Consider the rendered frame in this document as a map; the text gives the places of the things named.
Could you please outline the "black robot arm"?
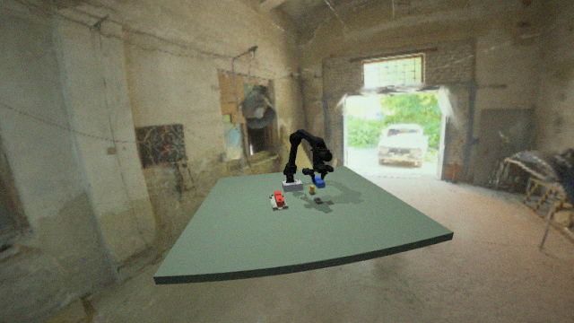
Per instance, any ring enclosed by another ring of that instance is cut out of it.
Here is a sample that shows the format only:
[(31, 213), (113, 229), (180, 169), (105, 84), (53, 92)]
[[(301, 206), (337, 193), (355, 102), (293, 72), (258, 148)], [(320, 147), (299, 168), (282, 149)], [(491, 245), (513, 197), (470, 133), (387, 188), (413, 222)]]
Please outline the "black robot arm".
[(323, 138), (313, 136), (305, 129), (299, 129), (290, 135), (291, 151), (289, 161), (285, 166), (283, 175), (286, 175), (286, 183), (294, 182), (293, 174), (296, 174), (297, 166), (295, 164), (296, 154), (298, 150), (298, 145), (301, 139), (304, 138), (312, 146), (311, 151), (313, 151), (313, 160), (321, 160), (323, 163), (316, 164), (315, 169), (317, 173), (326, 173), (329, 171), (330, 166), (325, 165), (325, 162), (330, 162), (333, 159), (333, 154), (330, 150), (327, 150), (326, 143)]

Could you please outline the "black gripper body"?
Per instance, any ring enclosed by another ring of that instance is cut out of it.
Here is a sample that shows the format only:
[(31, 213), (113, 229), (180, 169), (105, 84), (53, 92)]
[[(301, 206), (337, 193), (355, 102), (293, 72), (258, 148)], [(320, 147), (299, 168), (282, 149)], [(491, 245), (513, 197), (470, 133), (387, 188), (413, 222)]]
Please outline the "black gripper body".
[[(316, 164), (321, 164), (321, 163), (323, 163), (323, 161), (321, 161), (321, 160), (313, 160), (313, 169), (310, 170), (309, 168), (304, 168), (304, 169), (302, 169), (302, 173), (303, 173), (304, 175), (309, 175), (309, 174), (312, 175), (312, 174), (314, 174), (314, 172), (317, 172), (317, 169), (315, 169)], [(329, 172), (333, 172), (333, 171), (334, 171), (333, 167), (330, 166)]]

